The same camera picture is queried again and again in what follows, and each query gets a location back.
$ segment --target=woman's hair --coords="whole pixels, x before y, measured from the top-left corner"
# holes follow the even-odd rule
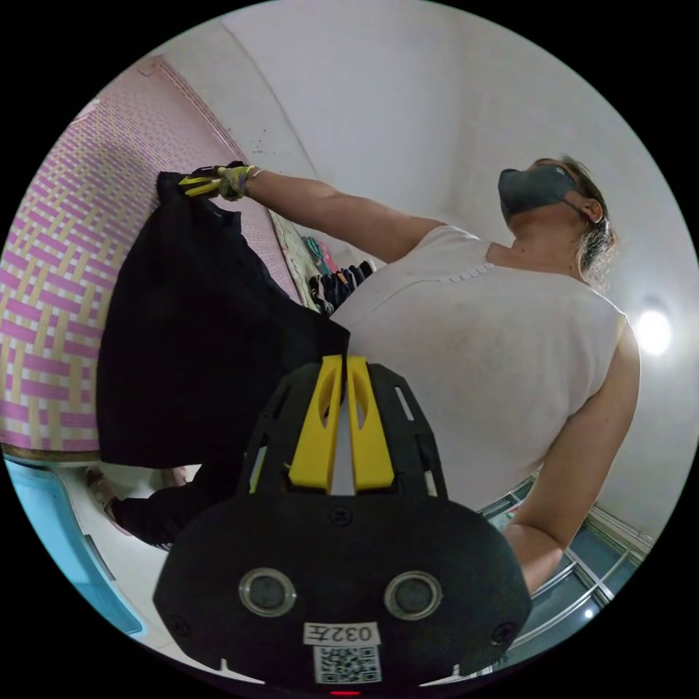
[[[597,185],[592,182],[589,170],[568,155],[562,156],[561,161],[577,177],[580,193],[588,199],[599,202],[602,207],[602,218],[596,224],[592,221],[588,222],[575,250],[575,258],[582,274],[588,279],[598,280],[617,244],[617,235],[609,222],[609,209]]]

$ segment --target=ceiling light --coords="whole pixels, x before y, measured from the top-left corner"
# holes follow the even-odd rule
[[[636,326],[636,337],[649,355],[662,355],[670,345],[670,322],[660,311],[646,311]]]

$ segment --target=white wall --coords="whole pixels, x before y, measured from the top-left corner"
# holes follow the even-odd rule
[[[256,165],[442,220],[462,111],[457,16],[405,0],[284,0],[224,15],[151,53]],[[340,264],[366,257],[316,235]]]
[[[587,164],[624,241],[611,300],[635,323],[658,297],[675,324],[668,354],[644,356],[638,414],[600,499],[660,533],[697,446],[697,260],[651,157],[590,85],[505,29],[414,0],[267,2],[157,52],[261,167],[499,242],[511,241],[502,168],[562,151]]]
[[[456,17],[427,2],[283,0],[223,22],[267,77],[321,179],[442,216],[462,110]]]
[[[249,162],[282,175],[317,178],[304,146],[283,107],[245,49],[220,20],[199,25],[156,48],[204,100]],[[348,245],[322,238],[341,266],[366,256]]]

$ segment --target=woman's ear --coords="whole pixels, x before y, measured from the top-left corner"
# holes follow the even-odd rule
[[[585,203],[582,205],[582,208],[587,217],[594,224],[598,224],[604,217],[604,211],[602,210],[602,206],[595,199],[586,199]]]

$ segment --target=woman's arm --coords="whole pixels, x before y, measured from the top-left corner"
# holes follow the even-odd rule
[[[245,193],[283,218],[347,242],[387,264],[407,255],[427,233],[444,225],[342,194],[316,180],[266,170],[248,179]]]
[[[639,346],[627,324],[604,385],[568,420],[503,530],[531,593],[552,575],[595,504],[636,412],[640,376]]]

